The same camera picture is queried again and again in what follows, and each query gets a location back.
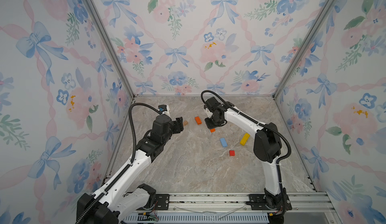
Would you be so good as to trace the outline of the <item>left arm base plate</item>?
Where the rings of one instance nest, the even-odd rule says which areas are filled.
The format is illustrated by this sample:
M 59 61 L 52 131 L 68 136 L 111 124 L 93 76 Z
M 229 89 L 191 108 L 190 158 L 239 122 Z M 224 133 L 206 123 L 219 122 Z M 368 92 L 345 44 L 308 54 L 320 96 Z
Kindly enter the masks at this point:
M 169 209 L 169 194 L 156 194 L 150 197 L 149 203 L 144 208 L 139 208 L 138 211 L 167 211 Z

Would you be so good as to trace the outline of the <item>aluminium corner post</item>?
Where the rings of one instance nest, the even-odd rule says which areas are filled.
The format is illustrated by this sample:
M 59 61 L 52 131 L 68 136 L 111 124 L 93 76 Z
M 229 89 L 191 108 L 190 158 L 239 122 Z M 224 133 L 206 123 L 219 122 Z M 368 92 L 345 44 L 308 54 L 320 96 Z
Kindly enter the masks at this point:
M 289 65 L 288 69 L 283 75 L 282 80 L 279 82 L 279 85 L 277 89 L 275 90 L 272 97 L 274 100 L 277 100 L 279 98 L 279 95 L 283 92 L 283 89 L 285 88 L 286 83 L 290 79 L 290 76 L 297 68 L 297 65 L 302 60 L 303 56 L 305 55 L 309 45 L 312 43 L 312 41 L 316 38 L 317 34 L 319 33 L 319 30 L 322 26 L 322 24 L 325 22 L 325 20 L 328 18 L 328 15 L 332 11 L 332 8 L 336 4 L 338 0 L 326 0 L 324 6 L 321 7 L 320 11 L 318 12 L 317 17 L 315 18 L 315 22 L 310 27 L 308 33 L 306 34 L 298 53 L 294 56 L 293 61 Z
M 98 10 L 97 10 L 93 0 L 83 0 L 83 2 L 85 4 L 86 9 L 90 13 L 90 17 L 95 24 L 96 30 L 102 39 L 102 43 L 104 44 L 106 51 L 107 51 L 108 55 L 110 56 L 112 63 L 118 72 L 118 76 L 120 77 L 120 79 L 123 83 L 123 86 L 130 97 L 130 100 L 133 101 L 134 100 L 133 90 L 130 87 L 128 78 L 124 72 L 124 68 L 122 67 L 120 61 L 118 60 L 118 56 L 117 56 L 115 50 L 113 49 L 113 44 L 109 38 L 109 35 L 106 31 L 106 28 L 103 24 L 103 21 L 98 13 Z

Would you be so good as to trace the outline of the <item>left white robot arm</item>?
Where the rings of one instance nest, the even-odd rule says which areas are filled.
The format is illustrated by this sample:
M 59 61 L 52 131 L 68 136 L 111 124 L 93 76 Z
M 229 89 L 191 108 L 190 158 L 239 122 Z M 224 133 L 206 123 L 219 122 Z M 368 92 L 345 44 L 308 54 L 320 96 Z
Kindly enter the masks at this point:
M 156 190 L 141 184 L 132 193 L 127 189 L 158 155 L 172 135 L 183 131 L 183 118 L 172 120 L 159 115 L 152 129 L 137 143 L 134 153 L 117 173 L 93 194 L 83 194 L 77 202 L 76 223 L 119 224 L 138 209 L 155 207 Z

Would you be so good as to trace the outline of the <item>aluminium corner post right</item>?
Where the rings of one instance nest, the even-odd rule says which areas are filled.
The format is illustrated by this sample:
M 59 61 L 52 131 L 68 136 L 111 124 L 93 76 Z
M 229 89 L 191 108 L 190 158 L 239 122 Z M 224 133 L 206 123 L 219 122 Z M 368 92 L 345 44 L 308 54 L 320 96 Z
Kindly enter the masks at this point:
M 309 45 L 312 43 L 312 41 L 316 38 L 317 34 L 319 33 L 319 30 L 322 26 L 322 24 L 325 22 L 325 20 L 328 18 L 328 15 L 332 11 L 332 8 L 336 4 L 338 0 L 326 0 L 324 6 L 321 7 L 320 11 L 318 12 L 317 17 L 315 18 L 315 22 L 310 27 L 308 33 L 306 34 L 298 53 L 294 56 L 293 61 L 289 65 L 288 69 L 283 75 L 282 80 L 279 82 L 279 85 L 277 89 L 275 90 L 272 97 L 274 100 L 277 100 L 279 98 L 279 95 L 283 92 L 283 89 L 285 88 L 286 83 L 290 79 L 290 76 L 297 68 L 297 65 L 302 60 L 303 56 L 305 55 Z

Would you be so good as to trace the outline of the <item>yellow long block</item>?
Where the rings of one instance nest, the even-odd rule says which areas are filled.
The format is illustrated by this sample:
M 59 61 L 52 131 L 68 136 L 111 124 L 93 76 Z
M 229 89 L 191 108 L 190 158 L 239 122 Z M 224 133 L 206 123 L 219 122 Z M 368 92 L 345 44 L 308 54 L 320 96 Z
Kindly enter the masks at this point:
M 240 145 L 245 146 L 249 138 L 250 138 L 250 135 L 248 133 L 244 134 L 244 136 L 240 140 Z

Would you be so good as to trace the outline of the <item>orange short block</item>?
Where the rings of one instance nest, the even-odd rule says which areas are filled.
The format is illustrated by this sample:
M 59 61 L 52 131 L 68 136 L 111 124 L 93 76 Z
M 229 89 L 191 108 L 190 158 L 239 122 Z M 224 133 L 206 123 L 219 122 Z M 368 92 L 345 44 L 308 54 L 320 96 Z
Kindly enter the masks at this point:
M 201 121 L 201 119 L 200 119 L 200 117 L 195 117 L 195 121 L 196 121 L 196 123 L 198 124 L 198 125 L 201 125 L 202 124 L 202 121 Z

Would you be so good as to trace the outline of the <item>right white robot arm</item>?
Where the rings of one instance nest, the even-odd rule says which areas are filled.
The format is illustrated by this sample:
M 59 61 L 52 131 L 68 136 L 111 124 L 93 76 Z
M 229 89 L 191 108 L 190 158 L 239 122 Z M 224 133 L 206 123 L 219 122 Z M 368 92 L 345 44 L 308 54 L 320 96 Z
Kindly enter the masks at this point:
M 281 212 L 287 209 L 286 194 L 282 184 L 279 163 L 291 154 L 289 151 L 281 157 L 282 134 L 273 123 L 265 124 L 248 116 L 233 106 L 219 104 L 217 106 L 204 105 L 207 114 L 205 123 L 209 129 L 235 124 L 254 139 L 253 152 L 263 166 L 265 178 L 265 203 L 271 210 Z

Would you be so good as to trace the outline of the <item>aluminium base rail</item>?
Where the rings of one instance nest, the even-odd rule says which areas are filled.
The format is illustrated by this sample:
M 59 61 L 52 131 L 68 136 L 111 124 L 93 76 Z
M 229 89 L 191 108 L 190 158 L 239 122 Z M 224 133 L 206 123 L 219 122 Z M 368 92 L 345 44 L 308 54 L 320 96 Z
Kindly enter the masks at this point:
M 289 193 L 283 216 L 253 211 L 250 193 L 169 193 L 167 211 L 134 211 L 120 224 L 340 224 L 330 198 L 323 192 Z

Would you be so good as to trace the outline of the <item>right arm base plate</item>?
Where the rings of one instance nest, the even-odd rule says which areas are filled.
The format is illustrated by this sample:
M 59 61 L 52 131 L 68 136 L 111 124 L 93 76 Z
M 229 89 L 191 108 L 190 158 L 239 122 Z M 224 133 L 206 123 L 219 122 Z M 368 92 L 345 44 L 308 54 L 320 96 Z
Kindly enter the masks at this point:
M 253 211 L 273 211 L 279 212 L 283 208 L 282 194 L 272 196 L 264 194 L 249 194 L 248 201 L 245 203 L 250 206 Z

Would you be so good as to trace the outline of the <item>light blue block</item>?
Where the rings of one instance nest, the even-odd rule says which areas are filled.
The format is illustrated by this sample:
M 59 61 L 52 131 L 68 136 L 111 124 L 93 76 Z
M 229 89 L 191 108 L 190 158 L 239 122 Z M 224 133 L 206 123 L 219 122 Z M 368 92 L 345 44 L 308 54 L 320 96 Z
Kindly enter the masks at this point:
M 224 147 L 224 148 L 228 146 L 228 144 L 224 138 L 220 139 L 220 143 L 221 143 L 222 147 Z

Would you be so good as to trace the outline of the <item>aluminium corner post left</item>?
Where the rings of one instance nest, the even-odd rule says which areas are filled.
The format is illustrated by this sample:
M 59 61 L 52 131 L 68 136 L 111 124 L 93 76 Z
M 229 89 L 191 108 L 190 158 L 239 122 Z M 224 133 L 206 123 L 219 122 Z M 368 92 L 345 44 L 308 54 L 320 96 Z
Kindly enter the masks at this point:
M 90 17 L 95 24 L 96 30 L 102 39 L 102 43 L 104 44 L 106 51 L 107 51 L 108 55 L 110 56 L 112 63 L 118 72 L 118 76 L 120 77 L 120 79 L 123 83 L 123 86 L 130 97 L 130 100 L 133 101 L 134 100 L 133 90 L 130 87 L 128 78 L 124 72 L 124 68 L 122 67 L 120 61 L 118 60 L 118 56 L 117 56 L 115 50 L 113 49 L 113 44 L 109 38 L 109 35 L 106 31 L 106 28 L 103 24 L 103 21 L 98 13 L 98 10 L 97 10 L 93 0 L 83 0 L 83 2 L 85 4 L 86 9 L 90 13 Z

